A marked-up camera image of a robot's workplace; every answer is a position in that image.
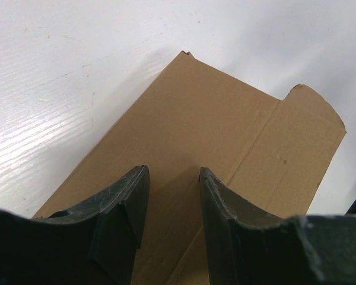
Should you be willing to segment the brown cardboard box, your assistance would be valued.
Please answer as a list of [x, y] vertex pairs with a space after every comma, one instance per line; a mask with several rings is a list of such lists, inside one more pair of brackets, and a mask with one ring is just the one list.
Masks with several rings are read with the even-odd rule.
[[132, 283], [208, 284], [200, 169], [271, 214], [305, 214], [345, 133], [333, 107], [306, 85], [278, 100], [181, 52], [37, 216], [147, 165], [147, 217]]

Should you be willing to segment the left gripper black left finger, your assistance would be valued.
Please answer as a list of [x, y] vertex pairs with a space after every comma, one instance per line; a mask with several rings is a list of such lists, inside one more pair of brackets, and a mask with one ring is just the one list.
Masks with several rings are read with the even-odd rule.
[[149, 189], [142, 165], [49, 217], [0, 210], [0, 284], [130, 284]]

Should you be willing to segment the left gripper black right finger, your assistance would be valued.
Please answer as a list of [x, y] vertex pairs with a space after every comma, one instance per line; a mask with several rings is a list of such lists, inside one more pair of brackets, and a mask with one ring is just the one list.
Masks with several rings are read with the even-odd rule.
[[277, 217], [202, 167], [211, 284], [356, 284], [356, 214]]

